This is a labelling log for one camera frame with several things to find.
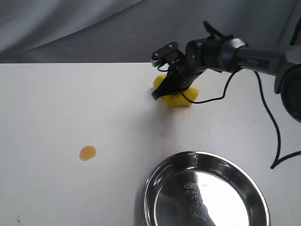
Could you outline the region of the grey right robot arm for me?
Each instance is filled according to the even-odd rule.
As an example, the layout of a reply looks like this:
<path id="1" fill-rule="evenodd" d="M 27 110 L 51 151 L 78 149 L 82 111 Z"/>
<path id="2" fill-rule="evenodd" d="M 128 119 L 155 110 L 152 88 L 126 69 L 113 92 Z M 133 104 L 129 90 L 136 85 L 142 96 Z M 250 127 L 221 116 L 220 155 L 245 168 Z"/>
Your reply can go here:
<path id="1" fill-rule="evenodd" d="M 187 43 L 185 53 L 170 42 L 151 55 L 154 67 L 168 64 L 167 76 L 152 93 L 154 99 L 186 90 L 206 69 L 233 73 L 248 69 L 275 76 L 274 92 L 286 111 L 301 120 L 301 48 L 250 47 L 232 36 L 208 37 Z"/>

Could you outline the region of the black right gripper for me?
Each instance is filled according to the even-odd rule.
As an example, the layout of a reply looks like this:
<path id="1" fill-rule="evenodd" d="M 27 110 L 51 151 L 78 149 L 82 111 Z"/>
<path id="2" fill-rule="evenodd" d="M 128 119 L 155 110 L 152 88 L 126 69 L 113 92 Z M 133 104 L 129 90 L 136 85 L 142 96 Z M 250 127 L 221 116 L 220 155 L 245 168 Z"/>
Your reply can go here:
<path id="1" fill-rule="evenodd" d="M 159 75 L 153 82 L 154 100 L 188 89 L 206 69 L 222 72 L 220 63 L 223 39 L 199 39 L 187 43 L 185 52 L 175 50 L 175 77 Z"/>

